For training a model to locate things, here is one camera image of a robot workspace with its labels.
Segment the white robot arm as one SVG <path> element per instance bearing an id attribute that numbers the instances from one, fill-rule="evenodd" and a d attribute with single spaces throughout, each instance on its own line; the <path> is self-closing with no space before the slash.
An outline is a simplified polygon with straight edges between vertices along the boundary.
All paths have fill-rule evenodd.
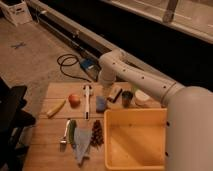
<path id="1" fill-rule="evenodd" d="M 120 77 L 167 108 L 165 170 L 213 171 L 213 92 L 134 68 L 125 58 L 121 49 L 103 54 L 98 81 L 110 86 Z"/>

